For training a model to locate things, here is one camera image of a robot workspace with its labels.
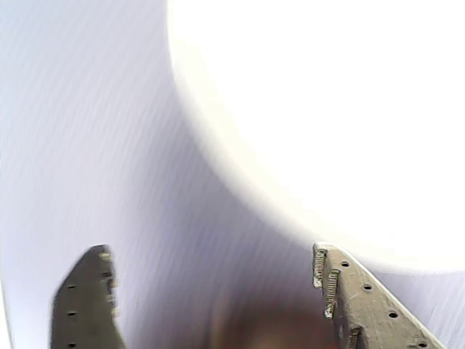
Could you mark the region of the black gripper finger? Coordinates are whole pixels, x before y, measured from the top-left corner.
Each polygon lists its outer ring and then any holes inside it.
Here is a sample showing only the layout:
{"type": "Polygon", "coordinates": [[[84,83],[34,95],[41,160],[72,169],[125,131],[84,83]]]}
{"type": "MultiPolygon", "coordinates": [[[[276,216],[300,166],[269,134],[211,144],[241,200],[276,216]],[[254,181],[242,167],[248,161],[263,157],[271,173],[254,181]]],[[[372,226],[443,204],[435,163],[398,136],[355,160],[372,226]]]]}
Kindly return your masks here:
{"type": "Polygon", "coordinates": [[[115,322],[116,272],[108,245],[90,247],[58,287],[52,307],[51,348],[125,348],[115,322]]]}
{"type": "Polygon", "coordinates": [[[322,290],[323,317],[338,348],[444,348],[445,346],[351,254],[313,245],[313,286],[322,290]]]}

